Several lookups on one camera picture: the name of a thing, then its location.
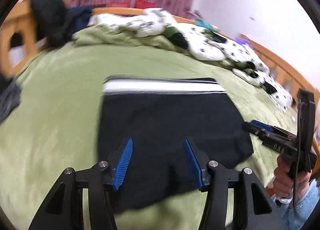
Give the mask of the light blue sleeve forearm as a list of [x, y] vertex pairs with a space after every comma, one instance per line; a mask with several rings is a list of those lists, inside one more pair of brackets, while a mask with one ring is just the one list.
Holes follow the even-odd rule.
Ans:
[[277, 204], [278, 200], [275, 195], [272, 196], [272, 201], [276, 203], [277, 210], [285, 224], [285, 229], [301, 229], [319, 201], [319, 186], [317, 180], [314, 179], [310, 182], [309, 190], [297, 202], [296, 214], [293, 211], [292, 203], [290, 203], [288, 207], [281, 203]]

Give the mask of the person's right hand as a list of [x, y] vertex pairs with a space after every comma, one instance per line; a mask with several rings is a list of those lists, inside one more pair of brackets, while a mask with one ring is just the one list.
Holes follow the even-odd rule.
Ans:
[[[276, 197], [286, 197], [293, 193], [293, 180], [289, 177], [290, 167], [282, 156], [277, 158], [277, 167], [274, 170], [273, 191]], [[296, 201], [299, 201], [309, 190], [310, 172], [302, 171], [296, 179]]]

